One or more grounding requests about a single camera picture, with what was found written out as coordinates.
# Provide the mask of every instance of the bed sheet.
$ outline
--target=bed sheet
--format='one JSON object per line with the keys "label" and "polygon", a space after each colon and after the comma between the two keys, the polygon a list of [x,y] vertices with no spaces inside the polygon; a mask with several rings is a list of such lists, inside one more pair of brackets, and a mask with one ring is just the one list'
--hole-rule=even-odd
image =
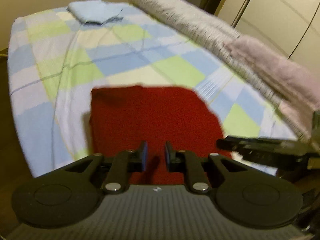
{"label": "bed sheet", "polygon": [[190,88],[217,114],[225,135],[295,139],[273,106],[216,56],[136,7],[121,5],[123,20],[103,26],[81,25],[66,8],[14,22],[10,98],[33,176],[92,152],[93,87],[141,83]]}

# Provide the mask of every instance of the round black disc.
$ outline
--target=round black disc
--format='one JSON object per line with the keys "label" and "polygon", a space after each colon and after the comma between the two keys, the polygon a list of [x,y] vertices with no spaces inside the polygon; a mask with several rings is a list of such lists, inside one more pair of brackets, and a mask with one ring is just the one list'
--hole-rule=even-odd
{"label": "round black disc", "polygon": [[224,215],[253,228],[290,223],[302,207],[297,188],[262,172],[235,172],[218,188],[215,202]]}
{"label": "round black disc", "polygon": [[100,193],[77,172],[58,171],[17,188],[12,208],[24,223],[35,227],[61,227],[78,222],[98,206]]}

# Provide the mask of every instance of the pink blanket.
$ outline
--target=pink blanket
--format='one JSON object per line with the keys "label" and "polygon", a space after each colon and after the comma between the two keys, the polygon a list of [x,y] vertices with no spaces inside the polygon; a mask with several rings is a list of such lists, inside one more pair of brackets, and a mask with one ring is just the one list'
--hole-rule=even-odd
{"label": "pink blanket", "polygon": [[224,46],[234,58],[250,66],[283,97],[279,106],[280,113],[301,139],[309,140],[312,113],[320,109],[320,83],[308,69],[247,35]]}

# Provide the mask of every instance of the patchwork bedspread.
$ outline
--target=patchwork bedspread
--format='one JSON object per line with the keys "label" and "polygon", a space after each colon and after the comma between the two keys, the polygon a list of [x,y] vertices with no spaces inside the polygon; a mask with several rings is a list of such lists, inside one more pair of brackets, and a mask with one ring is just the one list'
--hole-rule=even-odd
{"label": "patchwork bedspread", "polygon": [[66,8],[12,26],[10,97],[34,176],[90,154],[93,87],[187,87],[218,115],[225,135],[295,138],[271,104],[217,57],[141,10],[119,5],[123,20],[104,26],[81,25]]}

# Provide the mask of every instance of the folded red cloth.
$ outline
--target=folded red cloth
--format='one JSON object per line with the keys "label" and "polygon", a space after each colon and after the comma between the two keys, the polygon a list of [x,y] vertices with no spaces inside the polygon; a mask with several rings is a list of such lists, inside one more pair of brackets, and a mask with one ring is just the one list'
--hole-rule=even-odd
{"label": "folded red cloth", "polygon": [[188,89],[179,87],[121,87],[92,90],[91,131],[94,152],[114,156],[148,142],[147,168],[135,172],[131,184],[182,184],[183,175],[168,173],[164,143],[205,157],[219,152],[216,140],[223,138],[217,117]]}

